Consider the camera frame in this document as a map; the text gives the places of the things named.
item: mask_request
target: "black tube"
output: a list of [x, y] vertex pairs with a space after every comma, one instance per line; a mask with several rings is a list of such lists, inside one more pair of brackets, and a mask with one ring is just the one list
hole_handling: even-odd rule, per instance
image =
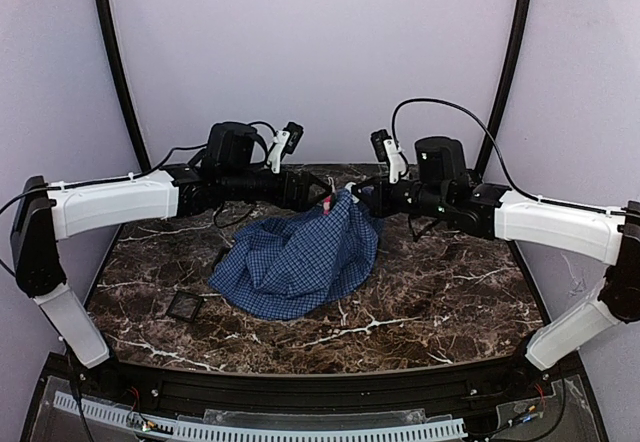
[[122, 67], [122, 59], [120, 58], [120, 50], [118, 49], [118, 40], [116, 39], [116, 31], [113, 26], [109, 0], [96, 0], [96, 9], [98, 10], [104, 48], [107, 52], [107, 59], [109, 59], [111, 76], [113, 77], [113, 84], [116, 87], [116, 93], [120, 101], [120, 109], [122, 110], [124, 122], [127, 125], [129, 138], [131, 139], [133, 150], [138, 159], [140, 170], [146, 171], [151, 168], [151, 162], [149, 161], [149, 154], [147, 154], [147, 149], [142, 139], [142, 133], [140, 132], [138, 120], [136, 119], [127, 79], [124, 74], [124, 68]]
[[[487, 124], [489, 132], [491, 132], [491, 135], [493, 135], [494, 138], [498, 136], [498, 129], [502, 123], [502, 116], [504, 115], [504, 109], [507, 105], [507, 99], [509, 98], [513, 75], [516, 71], [516, 65], [518, 64], [518, 55], [520, 54], [520, 46], [522, 45], [522, 37], [524, 35], [524, 28], [527, 22], [527, 13], [529, 12], [530, 1], [531, 0], [516, 0], [516, 8], [513, 13], [513, 22], [511, 23], [511, 35], [509, 35], [507, 53], [504, 58], [504, 65], [502, 66], [502, 74], [500, 75], [496, 98], [493, 101], [491, 116], [489, 117], [489, 123]], [[480, 147], [480, 153], [478, 154], [478, 160], [476, 161], [475, 167], [475, 171], [480, 176], [484, 175], [484, 172], [487, 169], [489, 158], [491, 157], [491, 150], [491, 141], [487, 136], [485, 136], [482, 141], [482, 147]]]

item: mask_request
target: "blue plaid fabric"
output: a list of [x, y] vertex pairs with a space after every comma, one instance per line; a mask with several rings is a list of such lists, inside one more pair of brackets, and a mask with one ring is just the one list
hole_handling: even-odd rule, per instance
[[366, 280], [381, 230], [382, 221], [343, 189], [327, 215], [318, 206], [238, 231], [209, 285], [257, 317], [295, 319]]

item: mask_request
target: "black coaster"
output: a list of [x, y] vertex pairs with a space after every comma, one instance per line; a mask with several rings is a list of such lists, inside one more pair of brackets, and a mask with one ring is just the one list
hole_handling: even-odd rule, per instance
[[185, 322], [193, 322], [196, 320], [196, 315], [198, 315], [202, 302], [204, 302], [204, 299], [199, 295], [179, 290], [169, 304], [167, 315]]

